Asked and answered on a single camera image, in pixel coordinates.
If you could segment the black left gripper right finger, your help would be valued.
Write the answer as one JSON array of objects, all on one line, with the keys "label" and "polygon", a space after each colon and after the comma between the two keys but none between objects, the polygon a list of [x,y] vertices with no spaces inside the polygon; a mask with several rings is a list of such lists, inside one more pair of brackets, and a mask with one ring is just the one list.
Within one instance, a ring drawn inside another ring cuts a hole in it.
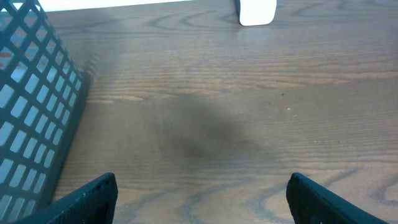
[{"label": "black left gripper right finger", "polygon": [[286,188],[295,223],[384,223],[301,173],[295,172]]}]

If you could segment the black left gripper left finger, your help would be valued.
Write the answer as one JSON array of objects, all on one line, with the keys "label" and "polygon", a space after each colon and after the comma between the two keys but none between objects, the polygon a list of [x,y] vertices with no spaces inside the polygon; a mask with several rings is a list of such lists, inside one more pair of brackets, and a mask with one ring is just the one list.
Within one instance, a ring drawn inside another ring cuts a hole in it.
[{"label": "black left gripper left finger", "polygon": [[118,186],[107,172],[17,224],[112,224]]}]

